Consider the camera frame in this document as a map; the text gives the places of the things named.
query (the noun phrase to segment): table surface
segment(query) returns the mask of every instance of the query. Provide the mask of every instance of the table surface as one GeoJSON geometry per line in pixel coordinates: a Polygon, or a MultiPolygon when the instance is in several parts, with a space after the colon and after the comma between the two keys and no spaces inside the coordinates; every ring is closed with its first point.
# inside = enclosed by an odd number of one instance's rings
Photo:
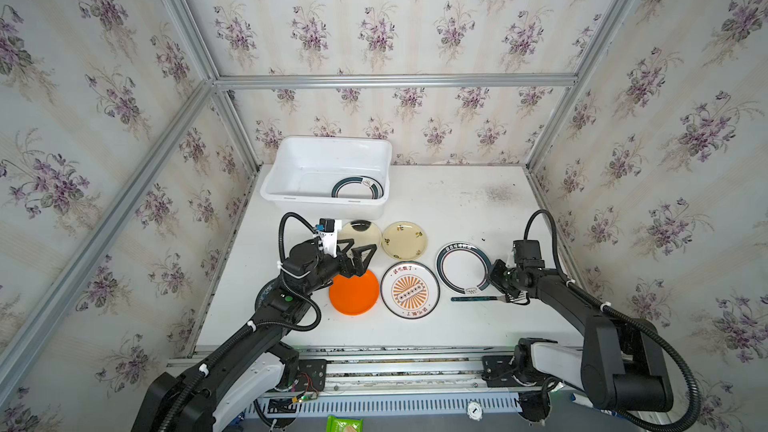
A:
{"type": "MultiPolygon", "coordinates": [[[[215,296],[197,339],[198,347],[221,345],[254,312],[261,287],[277,276],[277,226],[282,214],[259,194],[270,166],[261,169],[240,230],[235,237],[215,296]]],[[[380,219],[383,231],[395,221],[419,224],[428,237],[426,252],[417,260],[437,273],[436,256],[450,242],[477,245],[494,262],[506,260],[512,241],[522,239],[528,217],[538,205],[523,168],[512,166],[392,166],[391,190],[380,219]]],[[[320,217],[306,217],[317,224],[320,217]]],[[[285,230],[286,250],[310,238],[296,220],[285,230]]],[[[552,266],[552,243],[544,218],[535,220],[530,238],[542,245],[552,266]]],[[[381,280],[398,261],[383,250],[369,269],[381,280]]],[[[566,345],[583,342],[580,333],[560,314],[538,300],[519,306],[503,302],[451,302],[459,296],[443,283],[440,300],[424,318],[395,316],[381,298],[362,315],[350,317],[333,308],[328,290],[312,295],[322,310],[322,322],[309,332],[291,332],[283,341],[303,347],[467,347],[514,346],[520,338],[549,338],[566,345]]],[[[484,295],[500,295],[489,285],[484,295]]],[[[315,315],[307,312],[302,324],[315,315]]]]}

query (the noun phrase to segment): green package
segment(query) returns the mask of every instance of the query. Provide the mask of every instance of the green package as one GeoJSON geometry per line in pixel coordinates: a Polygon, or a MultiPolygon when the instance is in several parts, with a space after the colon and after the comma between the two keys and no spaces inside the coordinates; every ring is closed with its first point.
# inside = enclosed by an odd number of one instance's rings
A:
{"type": "Polygon", "coordinates": [[[326,432],[362,432],[362,419],[340,419],[329,415],[326,432]]]}

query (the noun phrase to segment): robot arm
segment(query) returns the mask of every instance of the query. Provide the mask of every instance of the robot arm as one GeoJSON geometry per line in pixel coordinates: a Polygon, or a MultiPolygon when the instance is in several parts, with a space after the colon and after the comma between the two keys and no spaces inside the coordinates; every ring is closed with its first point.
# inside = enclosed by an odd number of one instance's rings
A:
{"type": "Polygon", "coordinates": [[[312,292],[332,284],[338,274],[361,276],[376,251],[375,245],[352,248],[351,239],[337,241],[340,221],[321,219],[312,227],[301,216],[286,214],[280,221],[280,276],[259,293],[250,320],[217,350],[178,377],[163,373],[149,386],[132,428],[133,432],[223,430],[253,398],[282,384],[293,383],[299,353],[280,340],[291,330],[307,331],[320,322],[320,308],[312,292]],[[283,252],[283,229],[289,217],[298,218],[314,237],[283,252]],[[346,244],[344,249],[337,244],[346,244]],[[347,252],[352,250],[352,258],[347,252]],[[310,307],[312,325],[298,325],[310,307]]]}
{"type": "MultiPolygon", "coordinates": [[[[280,386],[288,388],[296,375],[298,352],[280,340],[289,331],[308,331],[320,323],[320,308],[310,295],[332,284],[333,278],[362,276],[375,245],[352,248],[351,239],[336,240],[339,221],[321,220],[311,226],[297,214],[280,221],[280,275],[264,286],[250,320],[206,359],[178,377],[163,373],[150,386],[134,422],[133,432],[171,430],[223,430],[253,398],[280,386]],[[283,251],[283,229],[288,218],[302,221],[314,237],[283,251]],[[338,248],[345,243],[344,249],[338,248]],[[347,252],[352,250],[352,258],[347,252]],[[365,259],[362,254],[368,252],[365,259]],[[311,325],[298,325],[312,307],[311,325]]],[[[528,221],[525,239],[514,241],[514,266],[498,260],[491,282],[500,292],[518,296],[527,292],[565,317],[584,336],[584,346],[562,347],[545,339],[521,339],[514,351],[515,376],[538,382],[555,376],[586,392],[598,408],[616,410],[633,424],[648,430],[679,432],[698,418],[701,396],[693,373],[682,357],[656,334],[647,321],[629,318],[601,303],[568,279],[559,265],[556,226],[549,212],[536,212],[528,221]],[[537,241],[528,240],[528,229],[539,213],[553,231],[555,269],[545,268],[537,241]],[[651,424],[627,410],[668,411],[673,395],[662,355],[666,351],[682,372],[688,386],[688,410],[677,422],[651,424]]]]}

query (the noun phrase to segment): white plastic tub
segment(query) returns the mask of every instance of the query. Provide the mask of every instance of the white plastic tub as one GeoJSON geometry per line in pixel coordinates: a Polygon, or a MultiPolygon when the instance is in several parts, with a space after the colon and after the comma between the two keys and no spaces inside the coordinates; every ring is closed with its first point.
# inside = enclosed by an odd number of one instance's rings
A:
{"type": "Polygon", "coordinates": [[[291,136],[277,149],[275,163],[261,186],[261,196],[284,212],[307,218],[377,219],[389,198],[392,144],[377,139],[291,136]],[[384,186],[372,198],[334,198],[333,186],[351,176],[367,176],[384,186]]]}

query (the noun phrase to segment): vent grille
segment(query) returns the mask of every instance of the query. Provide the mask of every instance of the vent grille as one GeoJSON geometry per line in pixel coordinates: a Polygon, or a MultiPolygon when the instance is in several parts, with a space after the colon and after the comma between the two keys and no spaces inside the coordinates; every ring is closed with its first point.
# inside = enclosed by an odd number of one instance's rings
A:
{"type": "MultiPolygon", "coordinates": [[[[368,395],[320,397],[316,400],[294,404],[289,407],[294,413],[265,410],[268,418],[325,417],[330,414],[354,414],[361,417],[382,415],[431,415],[431,414],[466,414],[467,404],[474,400],[483,408],[484,413],[520,412],[520,402],[516,392],[487,392],[482,394],[403,394],[403,395],[368,395]]],[[[260,400],[262,410],[266,399],[260,400]]],[[[258,418],[254,406],[245,411],[246,418],[258,418]]]]}

